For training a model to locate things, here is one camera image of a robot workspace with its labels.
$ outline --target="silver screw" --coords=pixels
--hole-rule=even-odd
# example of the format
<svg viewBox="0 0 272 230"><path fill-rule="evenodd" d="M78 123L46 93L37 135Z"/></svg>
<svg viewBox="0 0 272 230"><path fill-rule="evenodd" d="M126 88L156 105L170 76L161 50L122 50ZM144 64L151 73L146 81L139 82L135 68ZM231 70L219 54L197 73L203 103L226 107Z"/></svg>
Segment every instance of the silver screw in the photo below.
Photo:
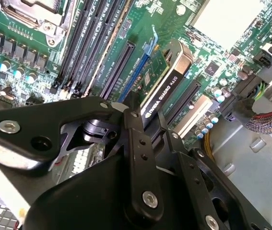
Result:
<svg viewBox="0 0 272 230"><path fill-rule="evenodd" d="M53 39L49 39L48 43L53 46L55 44L55 41Z"/></svg>
<svg viewBox="0 0 272 230"><path fill-rule="evenodd" d="M205 216L206 223L211 230L219 230L217 221L210 215Z"/></svg>
<svg viewBox="0 0 272 230"><path fill-rule="evenodd" d="M145 191L142 194L142 199L144 201L144 203L151 208L157 208L158 206L158 200L157 197L154 195L154 193L150 192L150 191Z"/></svg>
<svg viewBox="0 0 272 230"><path fill-rule="evenodd" d="M134 116L134 117L138 117L138 114L135 113L135 112L131 112L130 114L131 114L132 116Z"/></svg>
<svg viewBox="0 0 272 230"><path fill-rule="evenodd" d="M200 157L204 157L204 154L203 154L200 150L198 150L198 155L199 155Z"/></svg>
<svg viewBox="0 0 272 230"><path fill-rule="evenodd" d="M100 105L101 105L101 107L103 107L103 108L105 108L105 109L107 109L108 108L108 105L106 105L105 103L100 103Z"/></svg>
<svg viewBox="0 0 272 230"><path fill-rule="evenodd" d="M177 133L172 133L172 136L173 136L175 139L178 139L178 134L177 134Z"/></svg>
<svg viewBox="0 0 272 230"><path fill-rule="evenodd" d="M21 130L19 123L16 121L2 121L0 122L0 131L8 134L18 133Z"/></svg>

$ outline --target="black pcie slot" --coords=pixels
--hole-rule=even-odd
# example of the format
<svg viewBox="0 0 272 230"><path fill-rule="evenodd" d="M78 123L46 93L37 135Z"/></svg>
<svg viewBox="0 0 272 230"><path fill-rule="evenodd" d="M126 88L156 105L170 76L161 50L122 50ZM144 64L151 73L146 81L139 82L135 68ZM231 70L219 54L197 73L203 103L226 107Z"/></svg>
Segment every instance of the black pcie slot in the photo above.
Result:
<svg viewBox="0 0 272 230"><path fill-rule="evenodd" d="M102 16L102 13L104 11L106 3L107 3L107 1L99 1L98 2L98 6L95 11L95 16L94 16L93 20L90 21L87 32L85 33L85 36L82 41L81 50L79 51L78 56L77 56L76 60L74 61L73 67L71 69L70 78L72 81L76 80L77 73L81 69L81 65L82 65L83 59L86 55L86 51L88 50L90 40L93 37L93 34L95 32L95 29L97 27L99 19Z"/></svg>
<svg viewBox="0 0 272 230"><path fill-rule="evenodd" d="M115 5L113 5L114 2L112 2L112 5L109 6L109 8L111 9L109 11L109 14L105 20L105 24L103 25L103 28L101 28L101 34L98 36L98 40L95 43L94 48L91 50L90 54L87 57L87 64L83 67L82 69L82 73L80 76L80 82L79 85L76 87L78 91L80 91L82 89L82 87L85 84L85 81L87 79L87 77L89 76L89 72L92 69L92 67L94 65L96 65L96 56L98 54L98 51L100 50L100 48L105 44L105 42L102 42L103 40L105 40L108 30L111 27L111 22L113 21L118 8L120 7L121 1L115 1Z"/></svg>
<svg viewBox="0 0 272 230"><path fill-rule="evenodd" d="M201 88L201 84L193 80L187 89L182 93L178 101L173 105L172 109L165 115L166 121L171 124L175 118L182 112L184 107L194 98L195 94Z"/></svg>
<svg viewBox="0 0 272 230"><path fill-rule="evenodd" d="M126 63L131 57L131 54L134 51L134 48L135 48L135 44L131 43L130 41L126 43L109 77L107 78L106 85L103 87L100 97L104 98L105 100L108 99L111 91L113 90L115 84L118 81L118 78L120 77L123 69L125 68Z"/></svg>
<svg viewBox="0 0 272 230"><path fill-rule="evenodd" d="M51 92L56 94L58 87L63 83L63 80L65 78L65 75L67 73L67 70L69 69L70 61L75 53L78 40L82 34L83 27L85 25L85 22L87 21L88 13L91 8L91 5L93 4L94 0L88 0L85 2L85 5L83 7L82 12L80 13L80 18L77 22L77 25L75 26L75 32L73 34L72 40L70 41L70 47L68 49L68 53L65 55L64 61L62 62L60 73L55 79Z"/></svg>

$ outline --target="blue ram slot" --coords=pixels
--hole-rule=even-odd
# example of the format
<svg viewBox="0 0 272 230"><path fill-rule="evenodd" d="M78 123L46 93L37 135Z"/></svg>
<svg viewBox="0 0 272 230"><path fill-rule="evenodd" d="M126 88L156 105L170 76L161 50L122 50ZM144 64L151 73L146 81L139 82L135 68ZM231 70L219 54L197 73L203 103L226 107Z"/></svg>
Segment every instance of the blue ram slot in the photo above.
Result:
<svg viewBox="0 0 272 230"><path fill-rule="evenodd" d="M150 56L148 56L147 54L144 54L138 64L138 66L136 67L135 71L132 73L132 76L129 80L129 82L127 83L127 85L125 86L120 98L118 99L118 102L123 102L125 97L127 96L127 94L129 93L130 89L132 88L132 85L134 84L134 82L136 81L138 75L140 74L141 70L143 69L145 63L148 61L148 59L150 58Z"/></svg>

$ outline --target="motherboard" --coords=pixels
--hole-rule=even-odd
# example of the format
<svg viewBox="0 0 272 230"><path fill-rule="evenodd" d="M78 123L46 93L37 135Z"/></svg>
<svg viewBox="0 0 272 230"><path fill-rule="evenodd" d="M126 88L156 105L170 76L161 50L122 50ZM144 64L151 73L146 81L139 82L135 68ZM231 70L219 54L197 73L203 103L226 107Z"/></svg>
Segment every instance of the motherboard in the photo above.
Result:
<svg viewBox="0 0 272 230"><path fill-rule="evenodd" d="M261 96L254 74L271 65L272 0L0 1L0 100L13 107L137 91L143 119L162 109L189 147L232 120L233 95Z"/></svg>

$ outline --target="green circuit board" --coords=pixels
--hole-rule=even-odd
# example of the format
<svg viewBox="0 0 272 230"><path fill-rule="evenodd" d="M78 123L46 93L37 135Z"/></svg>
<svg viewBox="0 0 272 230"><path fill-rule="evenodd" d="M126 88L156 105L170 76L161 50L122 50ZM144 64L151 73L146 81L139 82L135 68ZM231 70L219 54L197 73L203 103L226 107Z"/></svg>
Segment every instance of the green circuit board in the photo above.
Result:
<svg viewBox="0 0 272 230"><path fill-rule="evenodd" d="M30 50L36 50L39 54L47 56L48 59L45 71L38 71L0 52L0 63L4 60L9 60L12 64L12 68L6 73L5 78L2 78L0 74L0 86L10 85L12 87L15 100L10 103L12 103L13 106L24 105L26 98L32 94L36 97L43 98L44 102L58 101L60 99L60 93L62 92L58 91L57 94L51 94L47 90L51 87L60 71L63 52L69 49L69 41L71 40L80 11L86 2L87 1L78 1L74 14L75 20L71 27L71 35L62 40L55 48L47 46L45 36L40 32L24 26L0 12L0 34L3 34L6 38L17 41L19 44L27 46ZM204 2L205 0L133 1L132 7L123 19L122 26L119 28L106 54L105 60L97 67L96 71L90 71L92 76L88 76L88 78L95 78L95 80L92 81L94 83L90 90L90 95L100 94L107 83L109 73L120 56L123 47L130 41L135 45L135 48L125 68L119 75L119 79L109 97L110 101L118 100L143 55L144 46L154 37L152 25L154 25L156 33L158 34L157 46L154 48L151 58L146 63L143 71L132 87L132 90L141 93L142 98L149 92L157 79L164 74L167 66L164 60L162 60L162 51L172 38L186 45L194 57L194 64L186 74L185 80L178 86L175 93L164 105L165 114L172 108L180 95L194 79L202 85L194 101L203 94L213 99L211 89L215 86L220 86L220 79L226 79L226 87L231 91L240 81L237 77L237 72L241 70L243 65L248 64L255 71L259 71L261 67L255 64L252 59L272 37L272 0L262 1L264 5L263 10L230 50L223 49L206 35L191 26L193 19L199 13ZM96 3L97 0L93 0L92 6L96 5ZM183 15L178 15L177 7L182 4L185 5L186 11ZM123 28L127 21L130 22L130 26ZM199 38L201 43L196 43L195 38ZM235 50L238 50L239 54L233 56L232 53ZM205 72L211 63L218 66L212 75ZM13 75L13 71L18 66L22 66L26 73L35 72L38 76L38 80L34 84L28 84L24 79L16 79ZM175 127L188 111L188 108L185 108L173 122L171 128ZM188 136L184 141L186 146L189 146L196 141L196 137Z"/></svg>

